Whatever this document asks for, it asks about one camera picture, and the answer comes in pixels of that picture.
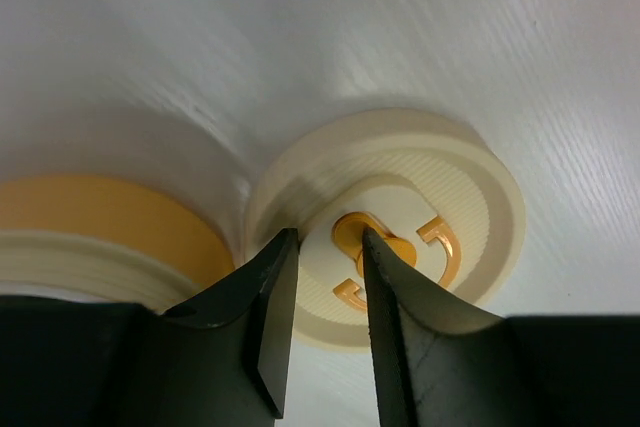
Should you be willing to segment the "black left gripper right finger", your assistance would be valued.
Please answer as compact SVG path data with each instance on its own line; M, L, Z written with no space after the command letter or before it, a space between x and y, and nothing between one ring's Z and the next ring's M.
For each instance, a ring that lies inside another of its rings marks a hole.
M635 315L502 318L362 236L384 426L635 426Z

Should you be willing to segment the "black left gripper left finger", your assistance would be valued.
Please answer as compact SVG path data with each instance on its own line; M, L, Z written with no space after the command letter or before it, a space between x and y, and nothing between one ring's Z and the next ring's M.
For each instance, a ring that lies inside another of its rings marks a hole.
M1 300L5 426L271 426L284 414L298 233L156 314L135 303Z

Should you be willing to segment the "cream lid orange handle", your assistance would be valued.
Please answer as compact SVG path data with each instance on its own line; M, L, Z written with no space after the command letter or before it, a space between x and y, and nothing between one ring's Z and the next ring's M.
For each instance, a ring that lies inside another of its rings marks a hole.
M254 187L243 238L244 255L252 257L281 229L297 230L300 340L368 349L360 244L366 227L422 275L476 304L518 260L525 202L480 136L439 115L373 110L301 137Z

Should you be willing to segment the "yellow lunch bowl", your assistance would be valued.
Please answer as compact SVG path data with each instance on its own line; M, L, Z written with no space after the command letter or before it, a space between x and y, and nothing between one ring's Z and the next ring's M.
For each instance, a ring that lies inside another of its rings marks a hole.
M1 185L1 292L132 302L164 312L234 269L217 228L117 178L44 175Z

